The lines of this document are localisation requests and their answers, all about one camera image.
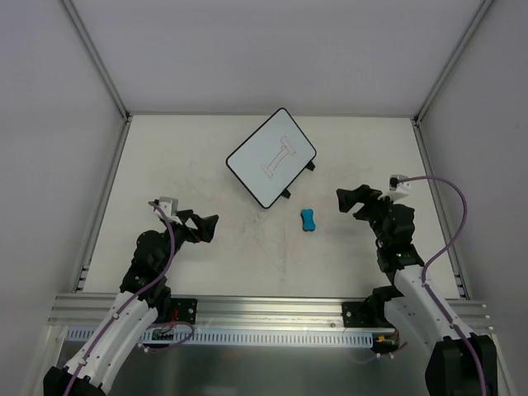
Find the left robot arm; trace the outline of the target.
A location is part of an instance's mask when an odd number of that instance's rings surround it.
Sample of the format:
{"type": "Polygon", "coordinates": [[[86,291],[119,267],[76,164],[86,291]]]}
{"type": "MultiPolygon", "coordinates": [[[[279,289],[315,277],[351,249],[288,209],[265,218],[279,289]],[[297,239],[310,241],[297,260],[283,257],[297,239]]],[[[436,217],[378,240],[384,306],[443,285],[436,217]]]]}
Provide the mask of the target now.
{"type": "Polygon", "coordinates": [[[219,216],[193,210],[175,213],[150,204],[165,230],[148,230],[136,240],[131,264],[108,313],[87,342],[63,367],[43,378],[46,395],[107,395],[141,336],[151,327],[177,326],[166,274],[184,243],[210,243],[219,216]]]}

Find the blue whiteboard eraser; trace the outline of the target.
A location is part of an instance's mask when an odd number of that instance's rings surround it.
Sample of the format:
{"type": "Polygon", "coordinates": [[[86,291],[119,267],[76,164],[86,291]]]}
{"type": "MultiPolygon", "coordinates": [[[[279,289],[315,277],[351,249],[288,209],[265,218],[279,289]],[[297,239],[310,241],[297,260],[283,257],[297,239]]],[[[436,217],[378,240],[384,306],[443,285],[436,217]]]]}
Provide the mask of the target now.
{"type": "Polygon", "coordinates": [[[316,229],[316,223],[314,222],[314,211],[312,209],[302,209],[300,211],[300,217],[302,219],[303,231],[313,232],[316,229]]]}

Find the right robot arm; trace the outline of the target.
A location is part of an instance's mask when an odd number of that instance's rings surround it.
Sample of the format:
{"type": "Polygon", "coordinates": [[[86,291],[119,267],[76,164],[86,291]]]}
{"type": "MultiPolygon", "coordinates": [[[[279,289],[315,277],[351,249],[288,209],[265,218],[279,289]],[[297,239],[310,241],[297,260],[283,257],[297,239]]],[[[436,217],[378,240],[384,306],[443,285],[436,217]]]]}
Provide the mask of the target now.
{"type": "Polygon", "coordinates": [[[397,203],[400,187],[389,193],[361,185],[337,190],[339,210],[361,208],[354,218],[375,235],[377,262],[390,284],[372,290],[361,304],[342,304],[347,328],[394,328],[421,347],[430,395],[496,395],[497,348],[488,335],[477,334],[441,298],[427,276],[426,264],[413,245],[414,210],[397,203]]]}

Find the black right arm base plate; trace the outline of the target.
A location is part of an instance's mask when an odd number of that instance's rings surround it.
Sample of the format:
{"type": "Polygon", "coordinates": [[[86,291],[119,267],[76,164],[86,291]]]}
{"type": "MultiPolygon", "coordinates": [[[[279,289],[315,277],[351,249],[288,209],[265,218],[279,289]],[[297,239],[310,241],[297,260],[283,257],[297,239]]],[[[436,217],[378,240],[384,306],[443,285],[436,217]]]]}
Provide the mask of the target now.
{"type": "Polygon", "coordinates": [[[341,307],[344,328],[370,328],[373,324],[370,309],[364,302],[344,301],[341,307]]]}

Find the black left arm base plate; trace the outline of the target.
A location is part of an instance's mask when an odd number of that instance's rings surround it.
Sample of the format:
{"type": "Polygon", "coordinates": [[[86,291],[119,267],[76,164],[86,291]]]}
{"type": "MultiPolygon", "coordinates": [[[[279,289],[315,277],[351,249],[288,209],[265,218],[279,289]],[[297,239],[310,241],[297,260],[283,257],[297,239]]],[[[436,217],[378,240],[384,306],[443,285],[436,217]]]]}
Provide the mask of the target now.
{"type": "Polygon", "coordinates": [[[197,308],[197,299],[172,297],[170,319],[194,325],[196,323],[197,308]]]}

